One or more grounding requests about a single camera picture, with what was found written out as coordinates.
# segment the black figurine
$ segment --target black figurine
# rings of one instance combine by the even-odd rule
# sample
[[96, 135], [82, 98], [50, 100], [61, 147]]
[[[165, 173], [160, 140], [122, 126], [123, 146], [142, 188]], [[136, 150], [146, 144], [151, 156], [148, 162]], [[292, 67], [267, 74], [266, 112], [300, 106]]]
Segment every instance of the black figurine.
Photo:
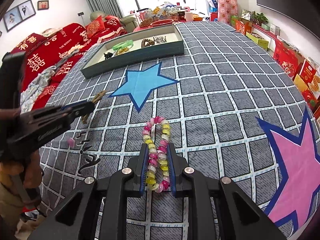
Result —
[[108, 59], [108, 58], [111, 58], [113, 53], [111, 52], [108, 52], [107, 54], [103, 53], [104, 54], [104, 60]]

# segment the white wall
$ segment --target white wall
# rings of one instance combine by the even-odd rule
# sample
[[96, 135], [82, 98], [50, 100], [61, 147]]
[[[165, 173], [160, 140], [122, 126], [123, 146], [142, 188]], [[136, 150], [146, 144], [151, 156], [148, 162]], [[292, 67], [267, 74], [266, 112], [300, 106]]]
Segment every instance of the white wall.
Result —
[[280, 27], [281, 38], [294, 44], [305, 57], [311, 57], [320, 63], [320, 40], [306, 28], [276, 11], [258, 6], [257, 0], [238, 0], [239, 15], [242, 9], [263, 12], [269, 22]]
[[[15, 0], [10, 8], [27, 0]], [[37, 11], [37, 2], [32, 0], [36, 15], [20, 23], [9, 32], [6, 31], [3, 19], [0, 22], [0, 61], [7, 51], [11, 51], [19, 42], [31, 33], [41, 33], [48, 28], [64, 27], [70, 23], [87, 25], [90, 20], [90, 8], [86, 0], [49, 0], [49, 9]]]

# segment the picture frame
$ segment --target picture frame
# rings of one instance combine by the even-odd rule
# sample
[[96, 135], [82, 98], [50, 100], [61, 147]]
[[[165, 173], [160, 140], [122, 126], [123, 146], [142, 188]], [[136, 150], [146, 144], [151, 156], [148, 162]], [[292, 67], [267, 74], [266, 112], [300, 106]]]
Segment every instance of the picture frame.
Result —
[[21, 15], [22, 21], [36, 15], [36, 10], [33, 7], [32, 1], [27, 0], [17, 6]]
[[12, 30], [15, 26], [22, 22], [18, 6], [11, 8], [4, 14], [4, 26], [8, 31]]
[[49, 9], [49, 0], [38, 1], [38, 11]]

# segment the person's hand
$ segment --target person's hand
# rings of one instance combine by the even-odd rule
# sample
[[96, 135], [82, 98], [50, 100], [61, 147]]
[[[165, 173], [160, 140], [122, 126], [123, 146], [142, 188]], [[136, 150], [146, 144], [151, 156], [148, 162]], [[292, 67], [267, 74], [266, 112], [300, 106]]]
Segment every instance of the person's hand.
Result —
[[[12, 119], [20, 114], [20, 109], [0, 109], [0, 120]], [[36, 188], [42, 181], [42, 170], [40, 167], [39, 151], [35, 151], [30, 156], [31, 162], [26, 168], [24, 188]], [[17, 191], [10, 178], [12, 175], [18, 175], [23, 172], [24, 168], [21, 163], [7, 161], [0, 163], [0, 182], [6, 186], [13, 194]]]

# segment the person's arm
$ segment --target person's arm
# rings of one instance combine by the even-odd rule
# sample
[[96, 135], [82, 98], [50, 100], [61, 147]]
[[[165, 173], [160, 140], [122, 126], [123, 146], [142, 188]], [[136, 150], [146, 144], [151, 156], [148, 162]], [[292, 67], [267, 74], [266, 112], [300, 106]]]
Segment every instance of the person's arm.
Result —
[[[19, 115], [18, 109], [0, 109], [0, 119], [11, 119]], [[42, 181], [39, 152], [31, 156], [31, 163], [26, 169], [24, 188], [36, 188]], [[19, 215], [26, 203], [23, 203], [13, 182], [11, 175], [23, 172], [21, 163], [8, 161], [0, 163], [0, 215], [12, 232], [16, 231]]]

